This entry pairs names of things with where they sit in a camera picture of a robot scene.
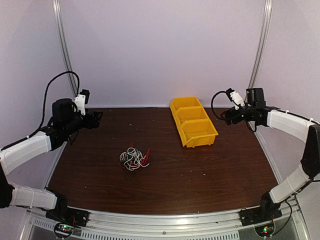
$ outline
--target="white wall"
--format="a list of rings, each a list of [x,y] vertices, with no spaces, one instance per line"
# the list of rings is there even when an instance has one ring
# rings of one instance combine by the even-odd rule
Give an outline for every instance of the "white wall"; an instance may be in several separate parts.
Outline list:
[[[272,18],[256,87],[264,88],[269,106],[320,120],[320,2],[273,1]],[[285,179],[299,164],[304,144],[270,128],[259,127]],[[313,183],[298,200],[311,237],[320,236],[320,184]]]
[[[265,1],[68,0],[61,11],[89,106],[168,106],[249,84]],[[217,106],[229,106],[225,98]]]
[[[1,0],[0,6],[0,147],[3,147],[39,126],[46,85],[65,68],[51,0]],[[46,122],[51,115],[51,103],[71,96],[66,77],[51,85]],[[43,188],[55,155],[56,152],[51,152],[27,162],[8,179]],[[25,212],[17,207],[0,209],[1,239],[17,239]]]

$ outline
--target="yellow bin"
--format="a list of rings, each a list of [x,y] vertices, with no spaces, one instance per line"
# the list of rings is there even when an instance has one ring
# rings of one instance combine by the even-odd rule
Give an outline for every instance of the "yellow bin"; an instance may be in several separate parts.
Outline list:
[[[219,134],[196,96],[175,98],[170,109],[182,146],[194,148],[215,142]]]

